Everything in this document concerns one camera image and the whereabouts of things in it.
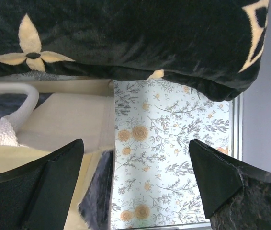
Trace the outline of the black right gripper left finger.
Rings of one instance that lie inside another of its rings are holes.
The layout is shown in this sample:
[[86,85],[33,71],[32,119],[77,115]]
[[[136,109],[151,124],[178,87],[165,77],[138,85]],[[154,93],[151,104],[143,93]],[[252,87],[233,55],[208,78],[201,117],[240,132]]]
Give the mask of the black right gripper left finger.
[[62,230],[83,155],[83,141],[77,139],[0,173],[0,230]]

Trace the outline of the beige canvas tote bag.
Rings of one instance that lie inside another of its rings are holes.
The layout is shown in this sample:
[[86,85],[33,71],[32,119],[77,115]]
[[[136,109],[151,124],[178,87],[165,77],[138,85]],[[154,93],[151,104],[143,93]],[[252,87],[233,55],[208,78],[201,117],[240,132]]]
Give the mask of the beige canvas tote bag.
[[84,156],[64,228],[109,229],[114,160],[113,98],[0,83],[0,173],[76,140]]

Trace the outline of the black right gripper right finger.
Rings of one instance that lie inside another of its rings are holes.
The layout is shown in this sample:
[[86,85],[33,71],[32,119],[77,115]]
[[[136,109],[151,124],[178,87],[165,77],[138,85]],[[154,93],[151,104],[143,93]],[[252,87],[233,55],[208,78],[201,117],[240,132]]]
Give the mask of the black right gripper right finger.
[[214,230],[271,230],[271,172],[194,139],[189,154]]

